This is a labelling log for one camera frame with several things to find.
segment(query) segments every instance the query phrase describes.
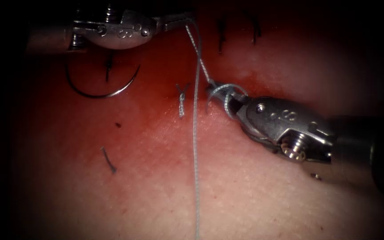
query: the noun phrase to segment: white suture thread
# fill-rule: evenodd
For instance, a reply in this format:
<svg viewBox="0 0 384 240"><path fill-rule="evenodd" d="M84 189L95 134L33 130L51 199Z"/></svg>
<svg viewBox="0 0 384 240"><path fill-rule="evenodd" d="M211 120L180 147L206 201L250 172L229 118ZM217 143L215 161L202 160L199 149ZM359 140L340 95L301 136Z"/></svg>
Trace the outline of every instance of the white suture thread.
<svg viewBox="0 0 384 240"><path fill-rule="evenodd" d="M204 72L205 78L209 84L212 84L213 86L216 86L216 83L213 79L211 79L208 75L207 69L204 66L204 62L201 59L202 54L202 46L201 46L201 35L198 30L198 26L196 25L196 22L191 21L192 24L195 26L197 36L198 36L198 46L196 46L195 41L192 37L191 31L189 30L189 26L186 25L186 31L188 32L189 38L191 39L191 43L195 49L195 52L197 54L197 68L196 68L196 76L195 76L195 89L194 89L194 96L193 96L193 170L194 170L194 178L195 178L195 211L196 211L196 229L195 229L195 240L198 240L200 238L200 188L199 188L199 181L198 181L198 150L197 150L197 128L198 128L198 83L199 83L199 77L200 77L200 65L202 67L202 71ZM224 101L224 109L227 115L231 118L233 118L231 112L228 108L228 102L231 97L231 91L233 91L233 88L238 88L241 90L244 95L247 95L247 92L239 85L236 84L223 84L221 86L216 87L213 92L210 94L207 100L207 106L206 111L208 109L208 103L211 99L211 97L216 94L218 91L224 88L231 88L229 89L225 101Z"/></svg>
<svg viewBox="0 0 384 240"><path fill-rule="evenodd" d="M182 119L184 116L184 106L183 106L184 99L185 99L184 92L186 91L186 89L188 89L188 87L189 87L189 83L186 84L186 87L184 87L184 90L182 91L182 89L180 89L179 85L176 84L176 88L180 92L180 96L179 96L179 102L180 102L179 103L179 117L180 117L180 119Z"/></svg>
<svg viewBox="0 0 384 240"><path fill-rule="evenodd" d="M194 22L193 23L195 25L195 28L196 28L196 31L198 32L198 26L196 25L196 23ZM193 48L195 49L195 52L196 54L199 56L198 58L198 64L201 64L201 67L202 67L202 71L204 72L204 75L205 75L205 79L207 79L207 82L208 83L213 83L213 79L210 78L210 76L208 75L208 72L207 72L207 69L205 68L204 66L204 62L202 61L201 59L201 49L198 49L195 45L195 41L192 37L192 34L191 34L191 31L189 30L189 27L186 26L186 31L188 31L188 35L189 35L189 38L191 39L191 42L192 42L192 45L193 45ZM201 35L200 33L198 32L198 46L201 47Z"/></svg>
<svg viewBox="0 0 384 240"><path fill-rule="evenodd" d="M195 75L195 89L193 94L193 173L195 180L195 240L200 238L200 185L198 181L198 150L197 150L197 128L198 128L198 83L200 79L200 64L205 69L204 64L201 60L201 35L198 30L198 26L194 21L191 21L195 26L198 35L198 48L195 45L189 26L186 25L186 31L188 31L191 42L196 50L197 64L196 64L196 75ZM204 71L207 81L210 82L207 70Z"/></svg>
<svg viewBox="0 0 384 240"><path fill-rule="evenodd" d="M211 93L210 95L208 96L208 99L207 99L207 104L205 106L205 112L208 112L208 104L210 103L210 100L211 100L211 97L213 97L214 94L216 94L218 91L222 90L223 88L230 88L228 90L228 92L226 93L226 97L224 99L224 111L226 112L226 114L234 119L231 111L229 110L229 105L228 105L228 102L231 98L231 93L233 92L233 88L237 88L239 90L242 91L242 93L245 95L245 96L248 96L248 93L245 91L245 89L243 89L241 86L237 85L237 84L223 84L217 88L215 88Z"/></svg>
<svg viewBox="0 0 384 240"><path fill-rule="evenodd" d="M179 117L182 118L184 116L184 106L183 106L183 102L184 102L184 92L182 92L179 96Z"/></svg>

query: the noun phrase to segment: skin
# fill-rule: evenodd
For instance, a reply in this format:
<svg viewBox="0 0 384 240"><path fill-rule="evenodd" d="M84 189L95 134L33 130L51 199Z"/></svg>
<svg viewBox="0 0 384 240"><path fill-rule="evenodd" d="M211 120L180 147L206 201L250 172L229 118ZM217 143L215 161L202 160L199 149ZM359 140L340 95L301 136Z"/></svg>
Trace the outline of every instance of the skin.
<svg viewBox="0 0 384 240"><path fill-rule="evenodd" d="M211 78L239 84L251 96L306 104L323 116L384 114L383 74L361 49L282 16L261 20L262 36L253 45L250 20L236 14L227 18L219 55L215 26L224 12L235 8L198 11ZM15 229L39 239L193 239L196 54L188 35L166 32L115 52L106 83L108 55L92 48L25 61L16 85L23 94L12 96L8 113ZM69 87L66 61L74 84L90 94L115 90L141 68L120 95L94 100ZM175 84L187 83L180 119ZM312 179L245 136L218 102L205 113L205 87L201 74L201 239L384 237L384 196Z"/></svg>

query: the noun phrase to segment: metal screw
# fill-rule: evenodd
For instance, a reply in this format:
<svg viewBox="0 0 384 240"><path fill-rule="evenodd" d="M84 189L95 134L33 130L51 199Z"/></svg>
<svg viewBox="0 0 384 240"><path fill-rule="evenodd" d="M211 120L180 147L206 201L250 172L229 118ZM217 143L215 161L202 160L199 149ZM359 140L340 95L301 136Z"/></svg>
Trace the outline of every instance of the metal screw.
<svg viewBox="0 0 384 240"><path fill-rule="evenodd" d="M138 32L140 30L142 30L142 26L140 24L134 25L134 31Z"/></svg>
<svg viewBox="0 0 384 240"><path fill-rule="evenodd" d="M148 28L142 28L142 36L147 36L149 35L150 31Z"/></svg>
<svg viewBox="0 0 384 240"><path fill-rule="evenodd" d="M318 175L318 174L316 174L316 173L311 173L311 177L312 177L312 178L315 178L316 180L322 181L321 176Z"/></svg>
<svg viewBox="0 0 384 240"><path fill-rule="evenodd" d="M106 35L106 27L103 26L103 25L99 25L97 27L97 32L101 35L101 36L105 36Z"/></svg>
<svg viewBox="0 0 384 240"><path fill-rule="evenodd" d="M256 107L257 113L262 113L264 111L264 104L258 104Z"/></svg>

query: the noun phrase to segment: dark background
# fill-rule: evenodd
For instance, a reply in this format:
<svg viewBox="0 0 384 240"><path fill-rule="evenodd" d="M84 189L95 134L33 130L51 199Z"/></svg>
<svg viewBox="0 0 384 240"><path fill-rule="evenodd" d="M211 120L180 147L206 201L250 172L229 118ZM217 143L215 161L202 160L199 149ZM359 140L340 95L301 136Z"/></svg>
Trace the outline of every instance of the dark background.
<svg viewBox="0 0 384 240"><path fill-rule="evenodd" d="M130 1L122 7L130 8L151 16L181 9L193 8L199 2ZM53 22L68 17L74 4L34 2L11 3L0 6L0 237L18 238L10 221L10 142L7 108L11 86L21 81L19 74L27 39L27 24L30 22ZM260 13L260 24L264 34L264 21L303 21L327 38L345 45L362 57L371 58L384 75L384 1L380 2L241 2L241 8L251 13Z"/></svg>

